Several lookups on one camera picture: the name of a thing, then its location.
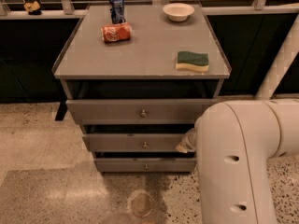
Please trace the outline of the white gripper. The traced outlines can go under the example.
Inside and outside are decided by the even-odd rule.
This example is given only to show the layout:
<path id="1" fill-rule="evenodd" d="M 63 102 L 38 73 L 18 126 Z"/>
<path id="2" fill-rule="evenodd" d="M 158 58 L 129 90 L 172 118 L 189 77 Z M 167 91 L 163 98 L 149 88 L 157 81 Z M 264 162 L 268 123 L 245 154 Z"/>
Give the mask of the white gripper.
<path id="1" fill-rule="evenodd" d="M 194 128 L 185 133 L 182 143 L 176 145 L 176 150 L 184 154 L 196 151 L 196 130 Z"/>

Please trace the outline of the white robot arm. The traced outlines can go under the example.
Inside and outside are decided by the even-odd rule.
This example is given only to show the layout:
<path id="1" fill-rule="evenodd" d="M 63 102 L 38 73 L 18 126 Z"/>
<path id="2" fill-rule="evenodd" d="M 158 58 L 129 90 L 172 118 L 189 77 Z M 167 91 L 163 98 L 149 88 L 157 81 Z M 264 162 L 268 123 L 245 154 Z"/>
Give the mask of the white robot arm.
<path id="1" fill-rule="evenodd" d="M 266 163 L 299 153 L 299 100 L 215 104 L 176 150 L 196 154 L 203 224 L 277 224 Z"/>

